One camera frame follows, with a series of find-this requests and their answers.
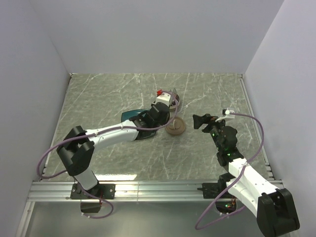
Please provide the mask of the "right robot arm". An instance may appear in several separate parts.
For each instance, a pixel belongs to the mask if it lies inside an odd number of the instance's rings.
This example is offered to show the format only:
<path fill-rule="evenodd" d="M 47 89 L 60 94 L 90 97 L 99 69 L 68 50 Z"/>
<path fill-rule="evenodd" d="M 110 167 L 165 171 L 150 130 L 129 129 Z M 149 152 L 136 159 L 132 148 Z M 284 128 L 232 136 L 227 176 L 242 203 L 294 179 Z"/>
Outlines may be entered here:
<path fill-rule="evenodd" d="M 237 113 L 229 109 L 223 110 L 222 117 L 193 115 L 194 129 L 206 125 L 202 131 L 211 135 L 218 162 L 226 170 L 219 177 L 217 196 L 200 215 L 195 229 L 203 228 L 199 225 L 201 220 L 218 199 L 232 195 L 253 213 L 264 236 L 279 237 L 298 230 L 300 222 L 291 192 L 266 180 L 251 166 L 253 159 L 244 158 L 237 149 L 237 130 L 226 125 L 235 116 Z"/>

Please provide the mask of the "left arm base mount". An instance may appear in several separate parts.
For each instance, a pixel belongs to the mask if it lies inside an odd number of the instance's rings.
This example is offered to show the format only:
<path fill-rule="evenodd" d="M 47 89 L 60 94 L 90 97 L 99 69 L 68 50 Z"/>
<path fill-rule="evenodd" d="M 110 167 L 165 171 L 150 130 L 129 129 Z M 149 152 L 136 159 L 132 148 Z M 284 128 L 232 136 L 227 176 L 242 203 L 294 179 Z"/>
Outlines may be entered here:
<path fill-rule="evenodd" d="M 85 191 L 81 184 L 74 183 L 71 189 L 70 199 L 80 200 L 80 210 L 84 214 L 98 213 L 102 207 L 101 199 L 113 200 L 115 197 L 115 184 L 100 184 Z"/>

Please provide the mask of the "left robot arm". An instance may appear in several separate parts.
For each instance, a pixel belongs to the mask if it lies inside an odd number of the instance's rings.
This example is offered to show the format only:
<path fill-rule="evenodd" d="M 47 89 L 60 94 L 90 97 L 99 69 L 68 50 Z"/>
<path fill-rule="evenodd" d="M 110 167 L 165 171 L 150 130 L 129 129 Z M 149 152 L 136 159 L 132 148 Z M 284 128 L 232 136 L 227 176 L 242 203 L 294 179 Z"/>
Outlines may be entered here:
<path fill-rule="evenodd" d="M 149 110 L 113 126 L 92 130 L 76 126 L 65 137 L 65 143 L 58 146 L 57 154 L 68 174 L 81 185 L 82 193 L 95 198 L 100 187 L 90 168 L 94 152 L 122 142 L 149 139 L 169 119 L 169 106 L 157 102 Z"/>

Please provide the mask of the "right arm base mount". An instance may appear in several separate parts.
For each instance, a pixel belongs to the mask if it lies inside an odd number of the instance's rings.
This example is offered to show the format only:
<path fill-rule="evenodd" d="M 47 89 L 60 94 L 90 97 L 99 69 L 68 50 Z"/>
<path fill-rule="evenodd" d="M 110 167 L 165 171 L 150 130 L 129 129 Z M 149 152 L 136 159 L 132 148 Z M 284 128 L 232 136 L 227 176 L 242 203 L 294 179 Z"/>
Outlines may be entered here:
<path fill-rule="evenodd" d="M 201 187 L 197 188 L 202 191 L 204 199 L 216 198 L 223 189 L 219 183 L 202 183 Z M 221 215 L 233 213 L 237 210 L 236 198 L 226 192 L 216 201 L 215 208 Z"/>

